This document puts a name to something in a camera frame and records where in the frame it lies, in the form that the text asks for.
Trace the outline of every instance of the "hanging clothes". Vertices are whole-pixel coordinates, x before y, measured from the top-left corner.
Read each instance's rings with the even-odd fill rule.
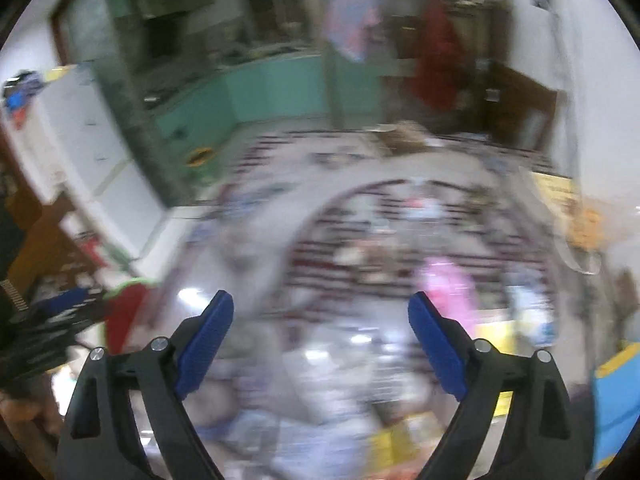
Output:
[[[428,1],[424,35],[417,55],[419,60],[412,80],[414,95],[436,111],[453,110],[465,50],[442,0]]]
[[[362,63],[372,29],[380,23],[377,0],[331,0],[324,34],[344,57]]]

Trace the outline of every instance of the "clutter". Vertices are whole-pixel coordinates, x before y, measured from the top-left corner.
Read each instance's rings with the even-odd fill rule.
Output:
[[[218,362],[237,363],[241,359],[249,359],[254,355],[259,339],[254,327],[245,319],[236,319],[218,349]]]
[[[389,283],[398,273],[398,262],[404,251],[388,222],[378,219],[364,238],[351,240],[335,252],[336,265],[354,270],[361,283]]]
[[[446,252],[449,232],[446,214],[436,187],[422,179],[412,182],[412,196],[404,201],[403,215],[406,242],[424,254]]]
[[[202,243],[213,237],[219,228],[220,226],[215,219],[200,220],[189,234],[187,243]]]
[[[318,423],[357,418],[374,371],[373,338],[325,326],[316,327],[305,345],[283,354],[296,391]]]
[[[523,285],[506,287],[518,333],[533,347],[546,348],[556,340],[553,310],[548,300],[540,293]]]
[[[17,130],[26,120],[26,109],[31,99],[44,87],[37,72],[23,71],[8,79],[2,88],[4,106]]]
[[[276,444],[278,419],[262,410],[244,410],[232,421],[223,441],[243,456],[259,459]]]
[[[120,248],[101,239],[93,231],[78,234],[76,244],[100,268],[129,271],[130,257]]]
[[[473,186],[466,197],[465,206],[471,214],[482,214],[485,209],[497,205],[492,191],[485,186]]]
[[[376,126],[366,126],[364,130],[366,132],[373,133],[389,133],[395,131],[397,126],[395,124],[376,124]]]
[[[348,422],[308,426],[283,420],[271,467],[290,480],[359,478],[367,443]]]
[[[459,139],[475,140],[477,142],[489,142],[489,140],[491,140],[491,136],[489,134],[479,132],[460,132],[455,136]]]
[[[338,170],[344,168],[350,164],[367,158],[360,153],[312,153],[312,160],[320,166],[327,168],[328,170]]]
[[[410,153],[420,153],[431,151],[435,144],[439,147],[439,142],[431,136],[427,129],[415,121],[399,121],[395,125],[380,124],[376,129],[370,131],[389,150],[390,156],[408,155]]]
[[[250,460],[234,460],[225,463],[225,480],[273,480]]]
[[[222,209],[224,219],[238,219],[251,214],[257,207],[272,200],[275,196],[294,187],[289,183],[277,183],[263,186],[254,191],[235,194],[227,200]]]
[[[234,378],[238,401],[245,408],[263,408],[270,385],[270,370],[262,364],[243,365]]]

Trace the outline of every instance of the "blue object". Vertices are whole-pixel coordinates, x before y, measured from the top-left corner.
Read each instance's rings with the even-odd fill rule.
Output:
[[[6,100],[6,107],[9,111],[13,112],[19,110],[25,104],[24,95],[21,90],[15,91]]]
[[[201,440],[222,440],[229,433],[229,428],[231,428],[232,423],[232,420],[228,420],[217,426],[195,426],[193,429],[196,430]]]
[[[200,324],[177,360],[178,380],[174,391],[183,399],[200,387],[213,358],[234,318],[234,300],[220,290],[196,318]]]
[[[640,344],[634,344],[596,372],[596,437],[593,467],[618,453],[640,416]]]
[[[414,294],[409,300],[409,324],[427,355],[431,367],[443,389],[459,402],[465,397],[465,363],[445,334],[442,323],[457,321],[443,318],[424,293]]]
[[[89,296],[87,288],[70,288],[65,292],[60,292],[57,296],[34,304],[34,309],[42,310],[47,317],[57,316],[76,305],[81,304]]]

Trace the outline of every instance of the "blue gripper pad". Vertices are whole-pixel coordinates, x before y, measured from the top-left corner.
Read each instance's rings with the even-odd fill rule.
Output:
[[[180,399],[184,400],[200,387],[233,318],[234,300],[224,290],[218,291],[199,317],[191,318],[200,326],[177,359],[178,380],[174,391]]]
[[[465,361],[471,338],[455,320],[442,317],[423,292],[409,300],[409,324],[443,389],[460,402],[466,395]]]

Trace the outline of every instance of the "yellow object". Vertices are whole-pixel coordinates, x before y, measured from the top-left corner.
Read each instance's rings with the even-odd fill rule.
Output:
[[[604,469],[606,468],[606,466],[608,466],[611,462],[613,462],[613,459],[616,457],[615,454],[613,455],[609,455],[606,458],[603,458],[602,460],[600,460],[597,464],[596,467],[594,468],[596,471],[598,469]]]
[[[404,422],[380,431],[369,438],[369,443],[371,445],[367,467],[369,472],[388,469],[418,455],[418,449],[411,441]]]
[[[604,239],[602,215],[576,199],[574,183],[565,176],[531,173],[545,205],[562,222],[562,230],[576,247],[599,248]]]
[[[577,212],[569,225],[571,243],[586,251],[593,251],[601,246],[603,239],[600,213],[590,207]]]
[[[196,148],[191,152],[187,159],[188,168],[198,168],[205,162],[209,162],[213,157],[213,150],[211,148]]]
[[[538,192],[543,202],[559,216],[564,225],[569,225],[575,210],[575,187],[570,178],[532,172]]]
[[[476,326],[478,337],[486,339],[503,354],[515,354],[515,321],[494,321],[481,323]],[[502,392],[495,405],[494,416],[503,416],[509,413],[513,392]]]
[[[51,70],[47,70],[44,73],[44,82],[51,83],[52,81],[61,78],[73,67],[75,67],[75,65],[57,66],[55,68],[52,68]]]
[[[404,420],[411,441],[421,449],[435,448],[442,437],[442,425],[433,412],[415,413]]]
[[[619,354],[614,355],[611,359],[609,359],[606,363],[599,366],[596,370],[596,378],[601,379],[603,377],[608,376],[615,372],[622,365],[629,362],[631,359],[636,357],[640,352],[640,343],[633,343],[626,347]]]

